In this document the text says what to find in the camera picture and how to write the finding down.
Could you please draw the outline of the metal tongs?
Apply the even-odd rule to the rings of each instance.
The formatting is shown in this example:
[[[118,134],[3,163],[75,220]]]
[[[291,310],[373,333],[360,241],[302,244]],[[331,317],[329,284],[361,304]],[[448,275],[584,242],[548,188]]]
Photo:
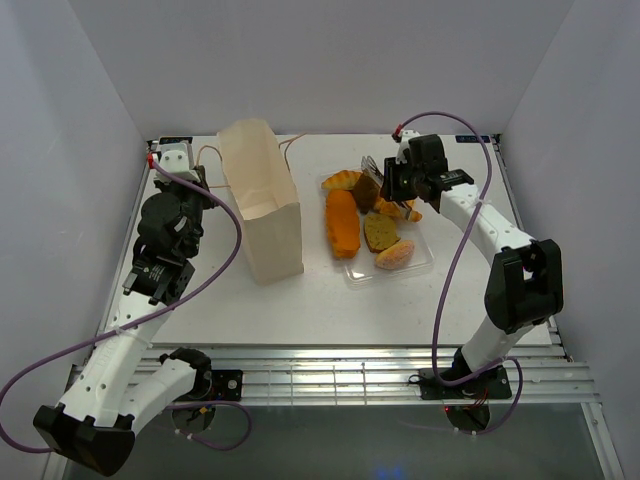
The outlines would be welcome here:
[[[379,169],[375,160],[370,156],[363,156],[361,159],[361,171],[368,175],[372,180],[376,182],[379,188],[382,187],[384,183],[384,174]]]

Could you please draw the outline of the dark brown bread piece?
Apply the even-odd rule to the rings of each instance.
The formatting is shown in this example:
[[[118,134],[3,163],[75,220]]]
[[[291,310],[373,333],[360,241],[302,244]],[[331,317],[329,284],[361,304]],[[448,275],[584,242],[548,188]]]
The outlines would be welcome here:
[[[366,173],[362,173],[352,189],[357,208],[363,214],[372,210],[379,196],[380,187]]]

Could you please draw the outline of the pink sugared bun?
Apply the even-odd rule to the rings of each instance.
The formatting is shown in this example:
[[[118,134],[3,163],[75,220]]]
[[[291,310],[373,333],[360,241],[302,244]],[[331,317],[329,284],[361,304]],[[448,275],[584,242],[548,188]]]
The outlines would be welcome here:
[[[375,258],[375,266],[383,270],[403,268],[413,257],[415,244],[411,240],[401,240],[380,252]]]

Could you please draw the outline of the long orange bread loaf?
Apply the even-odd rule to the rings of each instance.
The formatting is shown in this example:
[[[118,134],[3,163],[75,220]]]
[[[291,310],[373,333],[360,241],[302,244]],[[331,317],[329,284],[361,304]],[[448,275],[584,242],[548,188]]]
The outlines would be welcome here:
[[[352,259],[358,253],[360,220],[352,194],[347,190],[331,190],[326,199],[325,225],[334,256]]]

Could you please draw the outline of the white paper bag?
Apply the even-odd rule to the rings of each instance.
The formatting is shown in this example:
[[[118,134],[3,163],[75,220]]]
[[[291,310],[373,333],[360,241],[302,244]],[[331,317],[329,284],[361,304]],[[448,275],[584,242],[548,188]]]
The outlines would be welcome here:
[[[288,162],[266,120],[238,120],[217,134],[226,190],[238,208],[254,280],[268,285],[304,272],[301,207]]]

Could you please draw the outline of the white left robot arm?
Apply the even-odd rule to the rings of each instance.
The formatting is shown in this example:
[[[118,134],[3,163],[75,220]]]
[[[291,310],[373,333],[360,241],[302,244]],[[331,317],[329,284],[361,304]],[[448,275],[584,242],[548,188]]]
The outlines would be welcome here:
[[[135,438],[154,416],[179,399],[201,399],[212,387],[211,362],[180,348],[160,358],[161,367],[136,387],[129,381],[151,340],[167,320],[162,308],[176,304],[195,269],[190,260],[204,234],[211,201],[179,183],[158,180],[158,193],[141,207],[132,269],[110,324],[87,365],[55,407],[42,406],[33,424],[46,443],[104,476],[126,462]]]

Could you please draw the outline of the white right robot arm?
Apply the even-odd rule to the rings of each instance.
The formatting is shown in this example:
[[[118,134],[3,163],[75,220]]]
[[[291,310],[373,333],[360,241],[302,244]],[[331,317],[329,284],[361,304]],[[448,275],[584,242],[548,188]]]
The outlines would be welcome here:
[[[559,245],[536,240],[485,200],[462,169],[452,170],[441,138],[412,130],[395,134],[398,151],[384,163],[382,196],[404,202],[419,198],[463,233],[490,266],[484,293],[485,319],[457,352],[452,366],[437,379],[464,397],[488,384],[487,370],[500,365],[533,327],[564,306]]]

